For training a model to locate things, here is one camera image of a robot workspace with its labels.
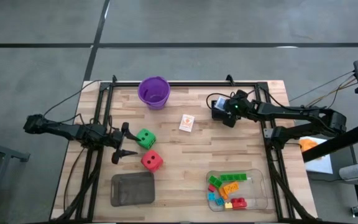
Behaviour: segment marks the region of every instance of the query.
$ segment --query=concrete floor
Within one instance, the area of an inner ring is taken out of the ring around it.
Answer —
[[[0,43],[92,42],[104,0],[0,0]],[[358,42],[358,0],[115,0],[101,42]],[[29,135],[26,116],[43,113],[77,91],[90,49],[0,49],[0,144],[31,153],[12,161],[0,193],[0,222],[46,221],[67,141]],[[353,69],[358,48],[312,49],[99,49],[91,80],[284,80],[289,99]],[[300,105],[342,80],[292,101]],[[78,98],[50,119],[74,115]],[[331,98],[321,103],[330,104]],[[358,95],[349,88],[333,106],[358,125]],[[333,160],[350,157],[348,150]],[[323,220],[358,223],[351,185],[310,181]]]

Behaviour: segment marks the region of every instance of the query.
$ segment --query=yellow lego brick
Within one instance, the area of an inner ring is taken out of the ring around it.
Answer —
[[[239,190],[239,183],[235,181],[231,184],[227,184],[226,186],[223,187],[223,189],[226,194],[236,192]]]
[[[231,202],[225,202],[224,203],[224,208],[225,209],[232,209],[233,208],[233,204]]]
[[[227,200],[229,198],[223,190],[223,187],[219,188],[219,195],[221,195],[224,200]]]

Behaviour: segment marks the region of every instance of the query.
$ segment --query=plastic tray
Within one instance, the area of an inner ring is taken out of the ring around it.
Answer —
[[[267,208],[267,197],[264,176],[262,172],[258,169],[251,170],[235,170],[235,171],[209,171],[206,174],[206,199],[208,201],[209,208],[214,212],[223,212],[223,211],[232,211],[225,210],[224,205],[217,205],[215,201],[208,200],[208,190],[209,186],[209,177],[211,175],[220,179],[221,174],[238,174],[246,173],[247,180],[237,181],[239,183],[239,190],[228,195],[228,199],[225,202],[230,202],[232,198],[242,197],[247,202],[247,207],[245,210],[252,209],[266,209]],[[223,182],[221,187],[224,187],[227,184],[232,182]],[[219,191],[214,191],[215,198],[221,197]]]

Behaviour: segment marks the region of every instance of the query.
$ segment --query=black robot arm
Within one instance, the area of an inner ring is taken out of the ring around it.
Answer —
[[[68,140],[76,140],[88,149],[93,146],[113,147],[116,149],[111,159],[114,164],[117,164],[121,157],[137,154],[121,149],[124,137],[140,141],[131,134],[127,122],[122,124],[121,130],[112,128],[112,132],[108,133],[102,124],[64,124],[45,119],[41,114],[35,114],[27,117],[23,129],[29,134],[50,133]]]
[[[222,120],[227,126],[234,127],[236,120],[247,118],[253,121],[270,121],[273,119],[299,119],[310,123],[285,128],[282,126],[274,129],[265,129],[264,134],[268,143],[275,149],[283,149],[289,139],[298,139],[303,136],[323,134],[334,137],[346,131],[346,117],[332,109],[310,108],[294,106],[275,106],[257,100],[247,100],[248,94],[242,90],[227,99],[223,104],[223,110],[215,108],[216,102],[212,102],[212,117]]]

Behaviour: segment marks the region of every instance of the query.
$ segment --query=wooden tabletop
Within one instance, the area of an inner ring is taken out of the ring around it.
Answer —
[[[283,105],[289,105],[284,82],[266,81],[273,95]],[[77,113],[85,121],[94,115],[99,83],[85,88],[80,96]],[[94,222],[268,222],[277,221],[269,170],[266,163],[264,141],[260,123],[247,119],[237,121],[234,128],[211,119],[206,106],[210,93],[224,93],[251,87],[171,87],[171,93],[163,110],[149,110],[139,100],[137,88],[114,88],[111,105],[113,126],[121,127],[129,122],[130,131],[136,134],[142,128],[153,132],[157,140],[152,146],[164,159],[163,166],[154,174],[155,201],[145,205],[113,207],[110,204],[111,178],[116,174],[147,171],[140,159],[147,152],[134,141],[126,139],[123,148],[139,154],[120,159],[118,165],[111,163],[113,148],[105,147],[98,196],[94,211]],[[183,114],[195,117],[191,133],[179,130]],[[292,120],[277,119],[277,126],[290,127]],[[63,192],[70,169],[82,150],[80,144],[71,141],[63,165],[52,218],[63,213]],[[71,177],[68,198],[71,202],[81,184],[86,153],[83,152]],[[283,158],[291,191],[306,210],[316,217],[316,208],[310,190],[301,151],[296,145],[283,150]],[[211,170],[258,169],[265,180],[268,205],[265,210],[243,210],[213,212],[206,199],[206,174]],[[285,201],[280,191],[284,213]]]

